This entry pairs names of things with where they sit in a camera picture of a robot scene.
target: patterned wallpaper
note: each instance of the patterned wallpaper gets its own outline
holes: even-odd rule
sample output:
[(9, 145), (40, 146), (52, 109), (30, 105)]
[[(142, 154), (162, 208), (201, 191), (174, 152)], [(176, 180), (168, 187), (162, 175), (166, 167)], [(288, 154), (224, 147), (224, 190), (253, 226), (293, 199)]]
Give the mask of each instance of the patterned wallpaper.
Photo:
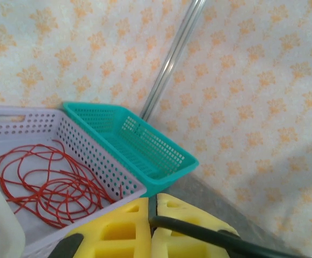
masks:
[(0, 0), (0, 105), (139, 112), (190, 0)]
[(150, 122), (194, 172), (312, 256), (312, 0), (207, 1)]

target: yellow foam block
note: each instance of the yellow foam block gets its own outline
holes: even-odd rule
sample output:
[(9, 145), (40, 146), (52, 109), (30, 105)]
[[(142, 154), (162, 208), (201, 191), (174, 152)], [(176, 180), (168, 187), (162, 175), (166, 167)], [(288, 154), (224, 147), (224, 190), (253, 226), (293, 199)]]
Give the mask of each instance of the yellow foam block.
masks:
[[(165, 193), (157, 195), (157, 213), (160, 216), (180, 219), (210, 230), (226, 230), (237, 234), (224, 221)], [(152, 237), (151, 258), (229, 258), (226, 250), (203, 241), (158, 228)]]
[(75, 233), (84, 235), (84, 239), (74, 258), (148, 258), (151, 252), (148, 198), (127, 203), (68, 235)]

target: gray floor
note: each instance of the gray floor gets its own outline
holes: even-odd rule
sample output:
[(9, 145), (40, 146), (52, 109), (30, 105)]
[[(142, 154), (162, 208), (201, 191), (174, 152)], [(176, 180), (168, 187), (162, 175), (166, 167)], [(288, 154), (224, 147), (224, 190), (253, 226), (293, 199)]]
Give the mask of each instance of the gray floor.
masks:
[(295, 252), (286, 247), (280, 239), (265, 232), (255, 223), (248, 220), (224, 198), (200, 183), (191, 175), (180, 178), (173, 186), (163, 192), (192, 204), (225, 221), (237, 230), (243, 240), (278, 251), (295, 254)]

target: tangled red string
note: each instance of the tangled red string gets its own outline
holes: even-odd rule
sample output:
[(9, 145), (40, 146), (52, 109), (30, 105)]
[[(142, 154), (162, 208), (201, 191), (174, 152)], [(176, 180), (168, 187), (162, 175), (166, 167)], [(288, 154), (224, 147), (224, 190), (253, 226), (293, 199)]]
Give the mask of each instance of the tangled red string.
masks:
[[(61, 142), (54, 140), (61, 145), (62, 150), (43, 144), (25, 145), (12, 149), (0, 156), (0, 185), (7, 196), (8, 202), (19, 205), (15, 213), (26, 209), (42, 219), (45, 223), (63, 228), (75, 220), (84, 218), (102, 209), (101, 199), (114, 203), (94, 173), (87, 166), (77, 162), (70, 155), (65, 153)], [(27, 158), (38, 157), (48, 161), (47, 169), (33, 168), (22, 173), (21, 167)], [(71, 171), (52, 169), (52, 162), (65, 160)], [(6, 172), (10, 166), (17, 164), (18, 180), (12, 181), (6, 178), (12, 169)], [(13, 194), (9, 191), (8, 184), (19, 185), (28, 191), (27, 195)]]

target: perforated basket wall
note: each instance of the perforated basket wall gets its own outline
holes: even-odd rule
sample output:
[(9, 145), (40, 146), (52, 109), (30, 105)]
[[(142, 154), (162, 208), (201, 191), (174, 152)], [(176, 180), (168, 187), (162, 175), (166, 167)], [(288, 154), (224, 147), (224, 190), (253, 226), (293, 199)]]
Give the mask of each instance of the perforated basket wall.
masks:
[[(54, 139), (60, 140), (65, 145), (67, 154), (86, 164), (107, 193), (118, 201), (110, 205), (107, 203), (108, 206), (100, 211), (61, 230), (48, 228), (43, 221), (21, 210), (16, 216), (26, 235), (24, 258), (47, 258), (53, 247), (73, 228), (106, 214), (146, 192), (142, 183), (62, 111), (0, 107), (0, 155), (27, 144), (54, 145), (59, 148), (59, 145), (52, 141)], [(16, 174), (14, 171), (11, 172), (7, 170), (6, 174)], [(123, 197), (121, 200), (119, 200), (120, 186)]]
[(64, 103), (84, 131), (131, 171), (151, 196), (191, 172), (199, 162), (188, 152), (124, 107)]

